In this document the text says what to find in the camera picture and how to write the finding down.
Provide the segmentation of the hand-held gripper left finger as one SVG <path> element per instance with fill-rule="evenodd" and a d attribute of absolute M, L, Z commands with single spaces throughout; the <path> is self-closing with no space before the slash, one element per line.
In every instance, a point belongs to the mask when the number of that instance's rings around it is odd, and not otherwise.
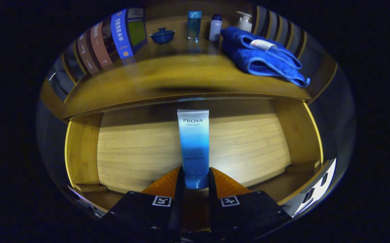
<path fill-rule="evenodd" d="M 142 192 L 127 192 L 102 223 L 130 243 L 179 243 L 184 172 L 177 167 Z"/>

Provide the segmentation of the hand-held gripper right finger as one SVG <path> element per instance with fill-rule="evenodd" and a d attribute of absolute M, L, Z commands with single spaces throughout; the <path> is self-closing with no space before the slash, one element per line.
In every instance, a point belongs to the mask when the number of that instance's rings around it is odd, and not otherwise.
<path fill-rule="evenodd" d="M 208 174 L 210 228 L 221 242 L 254 242 L 291 220 L 264 191 L 252 192 L 223 172 Z"/>

